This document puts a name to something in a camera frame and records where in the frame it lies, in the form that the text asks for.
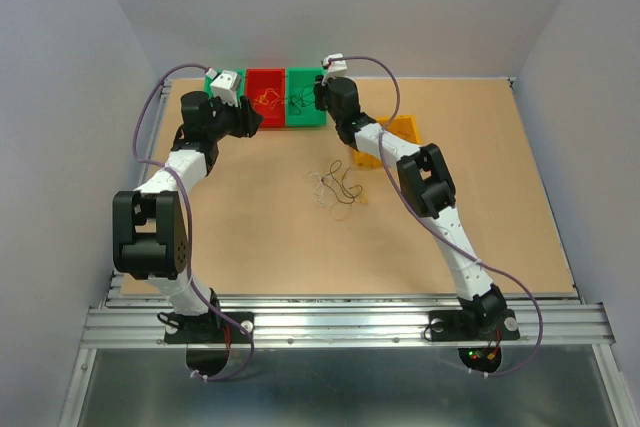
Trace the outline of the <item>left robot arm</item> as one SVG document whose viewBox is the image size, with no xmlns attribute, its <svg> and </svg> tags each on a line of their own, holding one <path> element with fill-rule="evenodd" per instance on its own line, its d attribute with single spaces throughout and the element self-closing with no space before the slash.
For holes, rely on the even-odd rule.
<svg viewBox="0 0 640 427">
<path fill-rule="evenodd" d="M 138 188 L 114 196 L 113 261 L 118 272 L 147 282 L 170 303 L 171 311 L 158 316 L 166 343 L 220 343 L 230 328 L 216 293 L 191 267 L 188 193 L 210 174 L 219 141 L 254 136 L 263 118 L 245 96 L 228 105 L 203 91 L 182 96 L 181 115 L 166 162 Z"/>
</svg>

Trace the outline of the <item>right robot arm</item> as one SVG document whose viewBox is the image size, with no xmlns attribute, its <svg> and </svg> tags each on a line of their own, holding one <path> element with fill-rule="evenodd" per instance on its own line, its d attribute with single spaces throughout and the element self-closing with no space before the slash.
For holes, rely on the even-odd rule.
<svg viewBox="0 0 640 427">
<path fill-rule="evenodd" d="M 314 82 L 315 107 L 335 122 L 340 140 L 396 170 L 401 199 L 436 237 L 454 280 L 460 307 L 428 313 L 427 341 L 517 340 L 514 312 L 499 287 L 480 265 L 456 209 L 456 188 L 435 144 L 420 146 L 383 130 L 361 111 L 357 86 L 346 77 Z"/>
</svg>

